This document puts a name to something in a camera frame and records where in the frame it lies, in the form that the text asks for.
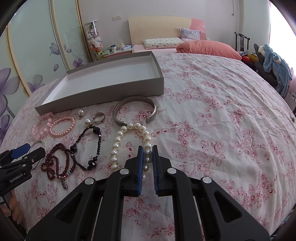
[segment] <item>white wall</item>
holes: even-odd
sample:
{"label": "white wall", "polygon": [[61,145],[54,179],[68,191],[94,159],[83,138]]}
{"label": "white wall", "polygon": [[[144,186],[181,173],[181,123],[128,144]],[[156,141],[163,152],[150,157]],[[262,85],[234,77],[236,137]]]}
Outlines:
{"label": "white wall", "polygon": [[[104,49],[121,38],[131,44],[128,27],[130,16],[168,15],[204,20],[206,34],[211,40],[235,47],[234,32],[239,30],[239,0],[79,0],[83,23],[97,20]],[[122,20],[112,21],[112,16]]]}
{"label": "white wall", "polygon": [[254,44],[268,44],[270,32],[269,0],[239,0],[239,32],[250,38],[249,50]]}

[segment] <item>bed sheet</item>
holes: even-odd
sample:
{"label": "bed sheet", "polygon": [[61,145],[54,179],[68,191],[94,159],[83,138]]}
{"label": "bed sheet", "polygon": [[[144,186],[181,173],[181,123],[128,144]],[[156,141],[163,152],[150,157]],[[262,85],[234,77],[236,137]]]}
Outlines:
{"label": "bed sheet", "polygon": [[[165,93],[152,96],[156,118],[147,128],[152,144],[161,156],[188,176],[210,176],[241,204],[270,234],[288,215],[295,195],[295,124],[292,111],[280,95],[258,74],[240,61],[198,54],[160,54],[156,58],[165,77]],[[0,151],[36,140],[31,126],[38,120],[33,108],[54,82],[36,90],[13,120]],[[111,174],[110,147],[119,126],[112,118],[117,102],[82,108],[83,117],[105,113],[99,124],[102,132],[97,168],[89,172],[76,168],[64,190],[59,180],[49,181],[40,168],[32,178],[16,188],[16,195],[28,229],[85,178],[106,178]],[[78,110],[69,110],[54,118],[74,116],[75,128],[64,137],[44,137],[45,150],[61,142],[72,145],[85,128]],[[125,121],[143,123],[152,112],[142,102],[128,103],[118,113]],[[68,126],[61,123],[60,132]],[[141,145],[137,131],[125,134],[119,151],[119,164],[136,156]],[[76,159],[87,165],[95,154],[97,137],[86,133],[78,144]],[[57,152],[60,165],[65,157]],[[170,197],[157,197],[153,174],[143,181],[142,196],[124,199],[122,240],[174,240],[174,220]]]}
{"label": "bed sheet", "polygon": [[157,54],[157,53],[177,53],[177,50],[175,48],[145,49],[144,45],[134,45],[132,47],[132,52],[133,53],[146,52],[146,51],[152,51],[154,54]]}

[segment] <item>headboard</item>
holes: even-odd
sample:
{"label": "headboard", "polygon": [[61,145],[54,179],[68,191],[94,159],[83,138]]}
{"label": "headboard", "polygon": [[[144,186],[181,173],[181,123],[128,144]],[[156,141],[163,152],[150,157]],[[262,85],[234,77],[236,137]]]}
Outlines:
{"label": "headboard", "polygon": [[195,18],[174,16],[135,16],[128,20],[132,45],[142,45],[145,39],[180,37],[179,28],[200,30],[200,39],[205,40],[205,23]]}

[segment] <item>ring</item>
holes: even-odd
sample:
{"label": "ring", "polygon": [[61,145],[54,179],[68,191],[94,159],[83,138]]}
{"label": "ring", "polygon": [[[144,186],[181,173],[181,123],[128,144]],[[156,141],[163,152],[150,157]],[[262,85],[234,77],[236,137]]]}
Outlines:
{"label": "ring", "polygon": [[[33,146],[35,146],[37,143],[42,143],[42,145],[43,145],[43,149],[44,149],[44,142],[41,141],[41,140],[36,141],[36,142],[30,147],[30,149],[28,150],[27,155],[30,153],[30,151],[32,150]],[[39,165],[39,162],[40,162],[42,159],[40,159],[40,160],[37,162],[37,165],[36,165],[34,168],[32,168],[32,170],[34,170],[34,169]]]}
{"label": "ring", "polygon": [[[100,120],[95,120],[98,116],[103,116],[103,117],[101,117]],[[94,122],[95,124],[100,124],[100,123],[102,123],[102,122],[104,121],[104,119],[105,119],[105,115],[104,115],[103,112],[96,113],[96,114],[93,116],[93,122]]]}
{"label": "ring", "polygon": [[129,102],[132,102],[132,101],[142,101],[142,102],[145,102],[145,103],[148,103],[148,104],[152,105],[154,110],[153,110],[152,114],[146,118],[146,124],[150,123],[152,120],[155,119],[155,116],[156,116],[155,102],[152,99],[147,98],[147,97],[133,96],[133,97],[128,97],[128,98],[120,101],[115,106],[114,111],[113,111],[113,119],[115,120],[116,124],[118,124],[119,126],[127,126],[127,123],[125,121],[120,121],[120,120],[116,119],[116,116],[117,116],[117,113],[118,113],[118,111],[120,110],[120,108],[122,106],[124,106],[125,104],[127,104]]}

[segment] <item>blue plush clothing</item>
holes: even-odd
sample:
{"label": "blue plush clothing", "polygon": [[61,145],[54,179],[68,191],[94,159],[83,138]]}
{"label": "blue plush clothing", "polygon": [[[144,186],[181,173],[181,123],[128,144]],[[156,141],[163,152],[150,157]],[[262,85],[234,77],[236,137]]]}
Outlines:
{"label": "blue plush clothing", "polygon": [[[274,75],[276,76],[278,85],[275,90],[285,98],[289,81],[292,80],[292,75],[288,64],[270,48],[269,44],[265,44],[265,60],[263,64],[264,71],[270,73],[272,67],[274,68]],[[281,59],[281,63],[277,63],[274,60]]]}

